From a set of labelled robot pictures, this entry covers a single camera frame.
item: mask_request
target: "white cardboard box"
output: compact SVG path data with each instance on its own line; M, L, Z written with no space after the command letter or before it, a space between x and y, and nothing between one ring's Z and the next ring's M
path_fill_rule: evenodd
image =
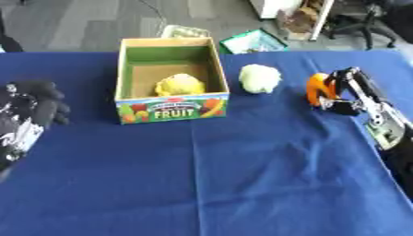
M302 0L250 0L260 18L275 18L278 10L292 13Z

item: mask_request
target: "fruit box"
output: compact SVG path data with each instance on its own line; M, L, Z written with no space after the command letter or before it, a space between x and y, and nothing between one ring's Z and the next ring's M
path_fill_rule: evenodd
M158 97L156 84L180 73L204 82L206 93ZM123 40L115 93L122 124L222 117L230 95L211 38Z

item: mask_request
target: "white plush toy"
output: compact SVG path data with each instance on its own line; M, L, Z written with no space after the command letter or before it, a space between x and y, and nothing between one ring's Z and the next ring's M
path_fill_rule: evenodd
M240 73L242 87L251 93L272 93L281 81L281 74L274 67L264 65L246 65Z

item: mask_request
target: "robotic arm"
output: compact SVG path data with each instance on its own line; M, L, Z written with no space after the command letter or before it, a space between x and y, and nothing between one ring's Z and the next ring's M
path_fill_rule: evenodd
M0 175L26 155L53 121L68 123L63 97L54 83L43 80L0 87Z
M348 90L355 100L340 98ZM366 112L364 124L376 142L383 162L413 200L413 124L387 101L359 68L316 74L307 82L307 100L313 107L344 115Z

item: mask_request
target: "green basket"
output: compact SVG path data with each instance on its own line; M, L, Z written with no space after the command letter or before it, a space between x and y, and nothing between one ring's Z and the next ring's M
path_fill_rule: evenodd
M257 53L288 51L288 45L264 29L246 31L219 43L220 53Z

